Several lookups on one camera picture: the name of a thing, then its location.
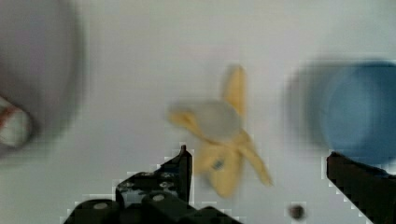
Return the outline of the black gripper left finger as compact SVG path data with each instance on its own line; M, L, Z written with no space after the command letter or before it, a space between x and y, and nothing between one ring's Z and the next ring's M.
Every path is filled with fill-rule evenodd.
M220 210L189 204L192 156L185 146L153 172L121 181L115 198L80 203L64 224L242 224Z

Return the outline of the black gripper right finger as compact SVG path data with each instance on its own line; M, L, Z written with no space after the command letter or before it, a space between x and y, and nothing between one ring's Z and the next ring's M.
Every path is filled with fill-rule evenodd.
M332 152L328 179L374 224L395 224L395 175Z

